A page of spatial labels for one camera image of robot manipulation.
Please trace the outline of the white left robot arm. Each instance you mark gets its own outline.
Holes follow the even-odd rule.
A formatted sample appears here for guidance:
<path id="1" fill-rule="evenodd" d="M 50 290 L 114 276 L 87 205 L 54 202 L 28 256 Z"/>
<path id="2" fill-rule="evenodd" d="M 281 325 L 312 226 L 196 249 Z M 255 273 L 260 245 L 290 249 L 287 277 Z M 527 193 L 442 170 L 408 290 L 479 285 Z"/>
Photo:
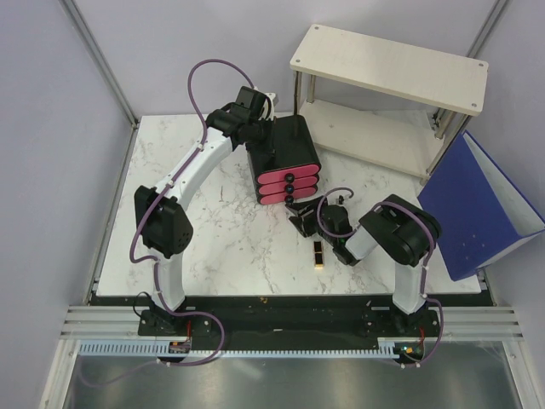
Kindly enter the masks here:
<path id="1" fill-rule="evenodd" d="M 186 211 L 209 174 L 237 147 L 261 144 L 270 120 L 237 119 L 226 125 L 208 118 L 203 135 L 176 167 L 154 187 L 140 186 L 134 196 L 136 231 L 129 247 L 133 264 L 152 262 L 153 296 L 161 308 L 157 323 L 169 335 L 186 328 L 178 309 L 186 298 L 182 284 L 183 253 L 193 236 Z"/>

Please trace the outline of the gold black lipstick case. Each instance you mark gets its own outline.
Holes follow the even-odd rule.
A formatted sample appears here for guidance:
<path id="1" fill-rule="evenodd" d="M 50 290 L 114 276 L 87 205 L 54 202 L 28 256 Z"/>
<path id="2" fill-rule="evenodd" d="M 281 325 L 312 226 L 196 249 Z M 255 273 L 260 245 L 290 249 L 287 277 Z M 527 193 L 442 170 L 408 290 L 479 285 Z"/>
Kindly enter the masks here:
<path id="1" fill-rule="evenodd" d="M 316 269 L 324 267 L 324 249 L 321 241 L 313 242 L 313 259 Z"/>

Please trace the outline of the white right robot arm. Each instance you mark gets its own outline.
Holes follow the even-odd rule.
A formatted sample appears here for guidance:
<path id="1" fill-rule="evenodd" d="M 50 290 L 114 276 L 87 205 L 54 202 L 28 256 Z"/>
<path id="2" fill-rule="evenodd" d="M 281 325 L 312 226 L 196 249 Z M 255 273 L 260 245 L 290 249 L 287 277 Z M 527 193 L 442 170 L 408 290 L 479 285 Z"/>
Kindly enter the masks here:
<path id="1" fill-rule="evenodd" d="M 439 222 L 426 211 L 391 194 L 375 204 L 353 226 L 350 224 L 346 198 L 329 201 L 340 187 L 312 200 L 296 203 L 285 200 L 292 213 L 289 218 L 305 238 L 319 235 L 337 259 L 354 266 L 380 248 L 394 262 L 395 287 L 390 325 L 399 335 L 410 335 L 421 324 L 418 313 L 427 301 L 425 283 L 428 264 L 442 234 Z"/>

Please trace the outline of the pink bottom drawer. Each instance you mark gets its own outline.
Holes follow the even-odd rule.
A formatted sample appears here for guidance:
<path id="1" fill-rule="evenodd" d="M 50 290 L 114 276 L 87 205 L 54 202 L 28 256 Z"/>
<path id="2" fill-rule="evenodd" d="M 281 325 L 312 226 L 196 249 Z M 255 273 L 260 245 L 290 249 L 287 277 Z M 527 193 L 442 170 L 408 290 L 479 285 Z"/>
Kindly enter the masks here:
<path id="1" fill-rule="evenodd" d="M 303 187 L 296 189 L 293 193 L 273 193 L 269 195 L 259 196 L 258 203 L 260 205 L 275 205 L 278 203 L 293 203 L 297 199 L 303 199 L 313 196 L 317 192 L 316 186 Z"/>

